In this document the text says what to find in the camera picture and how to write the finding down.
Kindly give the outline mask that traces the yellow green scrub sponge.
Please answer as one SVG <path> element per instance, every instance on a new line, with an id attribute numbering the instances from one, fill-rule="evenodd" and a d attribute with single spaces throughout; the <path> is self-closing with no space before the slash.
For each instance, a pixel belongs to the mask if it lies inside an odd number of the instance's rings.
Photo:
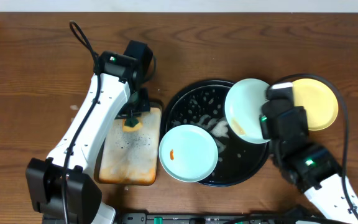
<path id="1" fill-rule="evenodd" d="M 138 131 L 143 127 L 143 124 L 140 122 L 139 118 L 131 117 L 123 120 L 122 130 L 124 132 L 134 132 Z"/>

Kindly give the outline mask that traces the light blue plate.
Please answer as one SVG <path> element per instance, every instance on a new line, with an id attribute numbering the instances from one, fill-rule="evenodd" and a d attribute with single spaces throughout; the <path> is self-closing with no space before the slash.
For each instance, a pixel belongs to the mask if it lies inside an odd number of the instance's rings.
<path id="1" fill-rule="evenodd" d="M 235 83 L 226 95 L 224 114 L 230 128 L 242 140 L 252 144 L 269 142 L 260 127 L 261 107 L 267 102 L 265 91 L 269 84 L 255 78 Z"/>
<path id="2" fill-rule="evenodd" d="M 160 142 L 158 155 L 164 170 L 182 182 L 207 178 L 218 163 L 218 147 L 213 137 L 189 124 L 169 130 Z"/>

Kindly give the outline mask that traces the yellow plate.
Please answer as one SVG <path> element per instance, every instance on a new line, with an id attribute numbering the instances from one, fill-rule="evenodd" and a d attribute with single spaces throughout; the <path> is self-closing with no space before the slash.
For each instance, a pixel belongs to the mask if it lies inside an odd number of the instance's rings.
<path id="1" fill-rule="evenodd" d="M 293 81 L 295 106 L 306 110 L 308 129 L 320 131 L 335 122 L 339 110 L 333 91 L 321 81 L 302 78 Z"/>

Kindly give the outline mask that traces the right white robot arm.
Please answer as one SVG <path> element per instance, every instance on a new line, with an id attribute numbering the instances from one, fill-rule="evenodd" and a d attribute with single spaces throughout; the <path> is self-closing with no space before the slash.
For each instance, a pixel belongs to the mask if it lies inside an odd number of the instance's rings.
<path id="1" fill-rule="evenodd" d="M 260 125 L 282 177 L 327 219 L 358 223 L 358 198 L 334 156 L 310 141 L 305 109 L 286 99 L 268 101 Z"/>

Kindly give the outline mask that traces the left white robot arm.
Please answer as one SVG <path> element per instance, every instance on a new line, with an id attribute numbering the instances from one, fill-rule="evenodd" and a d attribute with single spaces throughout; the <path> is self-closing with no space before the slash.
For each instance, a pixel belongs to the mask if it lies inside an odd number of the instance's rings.
<path id="1" fill-rule="evenodd" d="M 25 170 L 32 207 L 43 223 L 113 223 L 116 210 L 94 181 L 101 146 L 116 116 L 144 82 L 152 54 L 103 52 L 88 94 L 60 142 Z"/>

